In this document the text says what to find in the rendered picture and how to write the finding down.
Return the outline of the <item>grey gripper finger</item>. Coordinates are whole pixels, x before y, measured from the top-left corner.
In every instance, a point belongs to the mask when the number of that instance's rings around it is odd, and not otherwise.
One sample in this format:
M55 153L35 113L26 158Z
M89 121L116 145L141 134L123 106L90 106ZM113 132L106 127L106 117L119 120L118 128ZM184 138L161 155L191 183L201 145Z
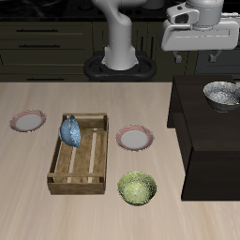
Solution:
M175 64L181 64L182 56L178 54L177 51L173 52Z
M216 54L210 54L208 60L210 63L215 63L217 61L218 56L222 53L222 50L217 50Z

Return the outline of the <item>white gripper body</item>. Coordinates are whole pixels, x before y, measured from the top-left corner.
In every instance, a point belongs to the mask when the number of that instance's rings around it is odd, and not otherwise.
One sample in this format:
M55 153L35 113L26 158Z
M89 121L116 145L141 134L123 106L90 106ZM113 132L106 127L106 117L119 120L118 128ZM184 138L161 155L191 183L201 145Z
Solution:
M221 20L219 13L168 11L167 17L160 33L164 52L232 50L237 45L238 23Z

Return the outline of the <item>black bowl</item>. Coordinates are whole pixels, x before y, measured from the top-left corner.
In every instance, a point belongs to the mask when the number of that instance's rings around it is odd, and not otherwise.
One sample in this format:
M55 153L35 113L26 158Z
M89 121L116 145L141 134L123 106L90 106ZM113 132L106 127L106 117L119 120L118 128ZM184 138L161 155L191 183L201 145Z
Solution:
M240 107L240 87L231 82L210 82L203 88L206 102L218 113L228 113Z

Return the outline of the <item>red rimmed white plate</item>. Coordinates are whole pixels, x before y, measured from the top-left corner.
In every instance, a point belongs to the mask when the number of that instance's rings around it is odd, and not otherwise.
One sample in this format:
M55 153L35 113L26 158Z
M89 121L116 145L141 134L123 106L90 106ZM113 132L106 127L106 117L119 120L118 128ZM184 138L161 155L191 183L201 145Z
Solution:
M117 131L115 141L125 150L138 152L150 147L154 134L144 126L129 125Z
M14 115L9 121L12 130L21 133L33 132L41 128L47 120L47 116L40 110L26 110Z

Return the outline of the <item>blue bowl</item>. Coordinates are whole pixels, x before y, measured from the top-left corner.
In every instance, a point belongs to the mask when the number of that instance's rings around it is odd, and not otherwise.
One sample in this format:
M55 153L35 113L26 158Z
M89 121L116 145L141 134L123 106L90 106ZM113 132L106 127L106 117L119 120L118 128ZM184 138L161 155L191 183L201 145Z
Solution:
M79 147L81 132L79 124L74 115L66 119L58 129L59 137L62 142L69 146Z

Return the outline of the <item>green bowl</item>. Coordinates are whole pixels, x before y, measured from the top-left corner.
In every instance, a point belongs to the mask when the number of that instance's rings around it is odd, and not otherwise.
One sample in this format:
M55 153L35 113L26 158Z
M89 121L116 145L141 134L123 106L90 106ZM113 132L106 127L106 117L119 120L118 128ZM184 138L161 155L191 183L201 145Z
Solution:
M157 193L154 178L144 172L128 172L117 183L121 198L128 204L142 206L149 203Z

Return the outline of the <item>dark wooden cabinet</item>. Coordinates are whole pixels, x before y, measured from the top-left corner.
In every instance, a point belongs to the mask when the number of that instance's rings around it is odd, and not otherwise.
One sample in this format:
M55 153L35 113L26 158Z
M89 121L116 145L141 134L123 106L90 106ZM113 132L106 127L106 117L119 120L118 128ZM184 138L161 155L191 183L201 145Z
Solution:
M177 134L185 181L183 201L240 201L240 108L214 111L203 88L230 75L176 75L167 127Z

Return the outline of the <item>dark kitchen cupboards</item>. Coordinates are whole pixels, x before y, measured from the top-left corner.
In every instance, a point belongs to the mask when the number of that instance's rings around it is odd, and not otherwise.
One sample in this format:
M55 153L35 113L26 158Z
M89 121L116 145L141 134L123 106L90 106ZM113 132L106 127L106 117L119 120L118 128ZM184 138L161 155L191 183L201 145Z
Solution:
M171 0L120 7L131 20L131 45L157 65L154 82L191 75L199 51L173 52L159 46ZM0 0L0 82L86 82L84 63L109 44L105 15L92 0Z

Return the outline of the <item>wooden slat tray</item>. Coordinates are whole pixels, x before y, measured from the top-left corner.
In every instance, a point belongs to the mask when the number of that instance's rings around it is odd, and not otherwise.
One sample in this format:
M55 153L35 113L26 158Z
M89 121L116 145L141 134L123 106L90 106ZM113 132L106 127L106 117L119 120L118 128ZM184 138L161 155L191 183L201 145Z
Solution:
M106 188L108 116L74 113L80 127L79 147L57 137L47 185L52 195L103 194Z

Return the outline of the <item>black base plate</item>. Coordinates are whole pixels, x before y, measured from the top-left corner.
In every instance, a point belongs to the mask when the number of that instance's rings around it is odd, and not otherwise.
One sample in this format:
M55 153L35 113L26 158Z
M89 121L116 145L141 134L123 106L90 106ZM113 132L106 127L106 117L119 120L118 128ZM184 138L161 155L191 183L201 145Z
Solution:
M96 51L84 63L84 74L92 83L149 83L157 73L156 63L144 51L136 51L138 65L127 70L113 70L101 63L104 51Z

